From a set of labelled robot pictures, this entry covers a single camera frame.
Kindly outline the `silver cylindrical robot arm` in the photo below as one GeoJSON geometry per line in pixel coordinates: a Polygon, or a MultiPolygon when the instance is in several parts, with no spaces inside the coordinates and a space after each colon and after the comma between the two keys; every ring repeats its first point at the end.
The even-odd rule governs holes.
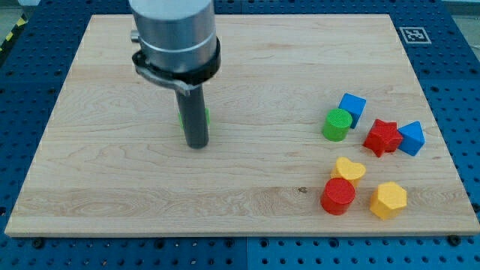
{"type": "Polygon", "coordinates": [[[154,66],[185,73],[215,56],[212,0],[130,0],[129,5],[141,49],[154,66]]]}

